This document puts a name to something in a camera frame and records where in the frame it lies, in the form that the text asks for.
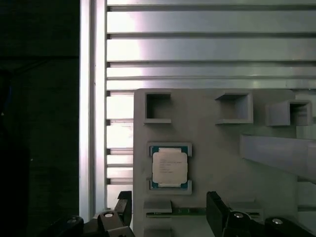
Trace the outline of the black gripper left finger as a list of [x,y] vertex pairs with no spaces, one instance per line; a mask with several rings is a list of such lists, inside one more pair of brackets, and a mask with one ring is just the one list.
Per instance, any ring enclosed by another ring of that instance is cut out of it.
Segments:
[[113,210],[101,212],[89,222],[82,217],[61,218],[50,226],[52,237],[133,237],[132,192],[122,191]]

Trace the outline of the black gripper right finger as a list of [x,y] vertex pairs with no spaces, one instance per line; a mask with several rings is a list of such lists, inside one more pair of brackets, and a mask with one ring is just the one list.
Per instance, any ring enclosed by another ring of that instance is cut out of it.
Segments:
[[215,192],[206,194],[206,218],[216,237],[313,237],[303,226],[284,217],[269,217],[263,223],[248,213],[231,210]]

